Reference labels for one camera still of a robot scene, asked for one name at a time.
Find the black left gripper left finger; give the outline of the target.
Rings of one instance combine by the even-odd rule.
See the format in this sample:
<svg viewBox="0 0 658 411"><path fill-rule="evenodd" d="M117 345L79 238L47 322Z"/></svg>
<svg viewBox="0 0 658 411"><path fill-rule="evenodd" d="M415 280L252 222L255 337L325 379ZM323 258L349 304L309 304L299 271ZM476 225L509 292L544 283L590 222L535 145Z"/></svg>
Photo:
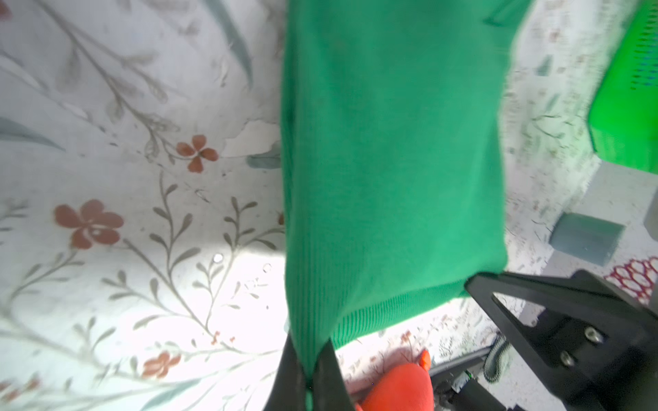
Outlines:
<svg viewBox="0 0 658 411"><path fill-rule="evenodd" d="M306 411L307 380L291 335L285 341L279 368L264 411Z"/></svg>

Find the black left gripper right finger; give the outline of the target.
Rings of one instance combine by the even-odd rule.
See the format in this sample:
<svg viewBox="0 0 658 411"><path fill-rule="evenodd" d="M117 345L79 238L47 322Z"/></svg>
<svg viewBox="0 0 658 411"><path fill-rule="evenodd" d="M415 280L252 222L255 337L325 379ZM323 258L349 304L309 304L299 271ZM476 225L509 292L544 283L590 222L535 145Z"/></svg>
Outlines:
<svg viewBox="0 0 658 411"><path fill-rule="evenodd" d="M354 411L346 390L332 341L323 346L315 364L312 380L313 410Z"/></svg>

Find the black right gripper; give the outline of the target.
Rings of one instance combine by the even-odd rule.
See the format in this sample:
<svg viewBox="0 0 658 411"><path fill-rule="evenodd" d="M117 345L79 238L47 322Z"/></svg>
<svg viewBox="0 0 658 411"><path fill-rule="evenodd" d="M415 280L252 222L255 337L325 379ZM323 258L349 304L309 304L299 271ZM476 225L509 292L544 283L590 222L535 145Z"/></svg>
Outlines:
<svg viewBox="0 0 658 411"><path fill-rule="evenodd" d="M479 273L465 288L564 404L620 409L629 379L657 356L657 317L591 272Z"/></svg>

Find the green tank top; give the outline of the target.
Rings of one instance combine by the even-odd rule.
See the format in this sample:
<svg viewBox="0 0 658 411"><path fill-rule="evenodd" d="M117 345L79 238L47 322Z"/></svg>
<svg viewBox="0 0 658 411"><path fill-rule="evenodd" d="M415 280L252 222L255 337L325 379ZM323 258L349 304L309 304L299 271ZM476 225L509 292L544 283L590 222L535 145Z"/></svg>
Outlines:
<svg viewBox="0 0 658 411"><path fill-rule="evenodd" d="M527 1L291 1L285 294L307 380L507 266L498 115Z"/></svg>

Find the teal green cup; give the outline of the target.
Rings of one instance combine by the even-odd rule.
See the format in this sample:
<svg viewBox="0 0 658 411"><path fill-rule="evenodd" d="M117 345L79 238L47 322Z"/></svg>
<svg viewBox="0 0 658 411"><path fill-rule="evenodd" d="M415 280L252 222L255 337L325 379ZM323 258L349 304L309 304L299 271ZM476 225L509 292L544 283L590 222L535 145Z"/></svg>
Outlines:
<svg viewBox="0 0 658 411"><path fill-rule="evenodd" d="M555 224L549 245L594 265L605 266L613 257L625 226L578 213L563 213Z"/></svg>

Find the red fish plush toy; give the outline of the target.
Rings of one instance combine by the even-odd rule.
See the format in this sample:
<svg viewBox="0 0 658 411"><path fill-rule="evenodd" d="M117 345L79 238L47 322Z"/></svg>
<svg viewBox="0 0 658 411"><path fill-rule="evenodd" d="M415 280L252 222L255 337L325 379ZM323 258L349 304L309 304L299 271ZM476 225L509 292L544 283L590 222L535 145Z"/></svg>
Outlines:
<svg viewBox="0 0 658 411"><path fill-rule="evenodd" d="M430 378L431 356L421 352L417 363L396 366L388 372L355 410L433 411L435 395Z"/></svg>

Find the bright green plastic basket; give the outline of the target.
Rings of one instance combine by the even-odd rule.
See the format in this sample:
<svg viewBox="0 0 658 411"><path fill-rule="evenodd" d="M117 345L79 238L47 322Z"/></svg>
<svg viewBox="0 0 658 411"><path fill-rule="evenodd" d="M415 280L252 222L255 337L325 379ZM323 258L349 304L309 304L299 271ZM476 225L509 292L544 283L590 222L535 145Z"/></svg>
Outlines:
<svg viewBox="0 0 658 411"><path fill-rule="evenodd" d="M588 126L601 160L656 174L656 1L639 4L597 90Z"/></svg>

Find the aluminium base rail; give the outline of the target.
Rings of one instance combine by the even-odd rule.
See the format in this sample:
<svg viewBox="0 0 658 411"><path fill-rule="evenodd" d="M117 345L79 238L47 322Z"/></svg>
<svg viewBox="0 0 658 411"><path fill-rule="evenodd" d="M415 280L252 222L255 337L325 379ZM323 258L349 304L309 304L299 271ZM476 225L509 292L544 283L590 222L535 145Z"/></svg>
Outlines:
<svg viewBox="0 0 658 411"><path fill-rule="evenodd" d="M478 374L483 369L491 347L478 349L459 358L446 361L437 366L433 366L429 371L429 376L434 384L443 381L452 381L465 372Z"/></svg>

